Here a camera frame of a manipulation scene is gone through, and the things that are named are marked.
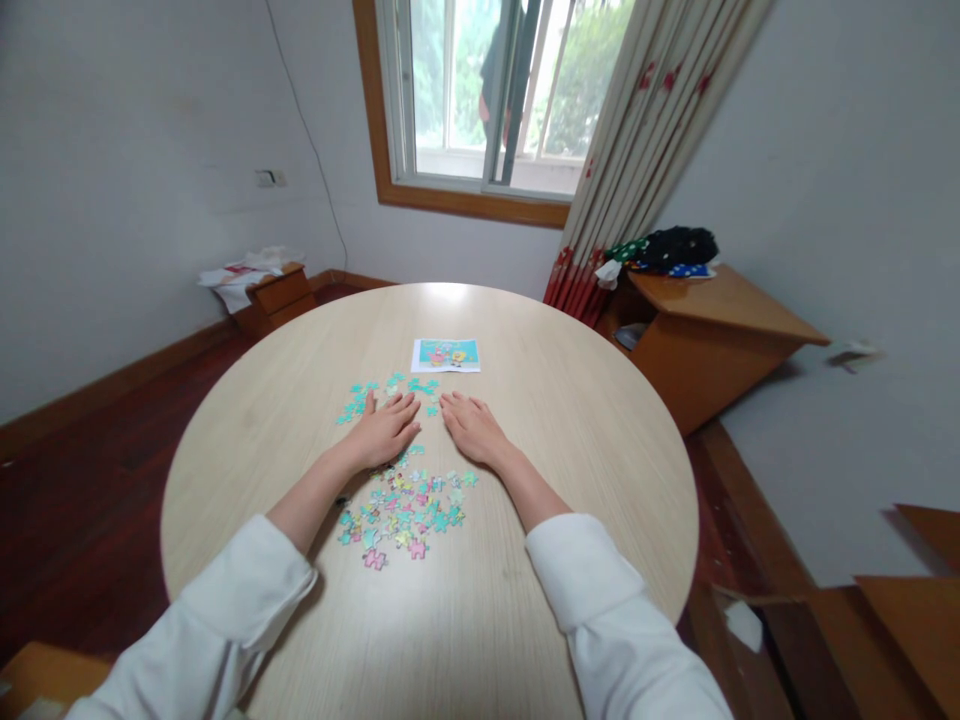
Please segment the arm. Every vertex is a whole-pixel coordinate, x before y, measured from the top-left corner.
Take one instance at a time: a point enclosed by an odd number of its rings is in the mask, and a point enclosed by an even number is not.
[[[454,393],[440,404],[457,447],[490,466],[517,508],[587,717],[731,717],[710,671],[647,597],[603,525],[570,510],[485,403]]]
[[[324,452],[266,516],[244,525],[184,588],[150,631],[117,660],[68,718],[221,718],[250,686],[317,579],[303,557],[347,481],[380,465],[420,431],[413,395],[377,411]]]

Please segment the red floor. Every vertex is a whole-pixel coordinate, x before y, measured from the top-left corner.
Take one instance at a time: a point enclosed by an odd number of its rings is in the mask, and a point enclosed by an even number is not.
[[[329,285],[317,300],[355,292]],[[0,666],[30,640],[112,658],[160,617],[160,509],[173,453],[250,345],[230,340],[0,469]],[[709,458],[695,442],[688,449],[701,508],[696,576],[765,592]]]

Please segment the electrical outlet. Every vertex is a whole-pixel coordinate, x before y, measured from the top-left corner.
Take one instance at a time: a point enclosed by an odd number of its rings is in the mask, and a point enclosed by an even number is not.
[[[286,187],[287,176],[283,170],[254,170],[257,178],[257,187]]]

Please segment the white sleeve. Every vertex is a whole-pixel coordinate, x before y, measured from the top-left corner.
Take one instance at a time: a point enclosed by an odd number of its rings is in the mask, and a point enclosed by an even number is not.
[[[588,718],[731,718],[710,671],[599,520],[551,518],[527,536],[527,551],[567,636]]]
[[[316,579],[286,535],[251,518],[68,720],[224,717]]]

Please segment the red patterned curtain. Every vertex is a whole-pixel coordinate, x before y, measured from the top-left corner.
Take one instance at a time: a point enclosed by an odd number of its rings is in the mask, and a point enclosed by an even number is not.
[[[603,252],[642,237],[770,0],[636,2],[543,301],[593,327]]]

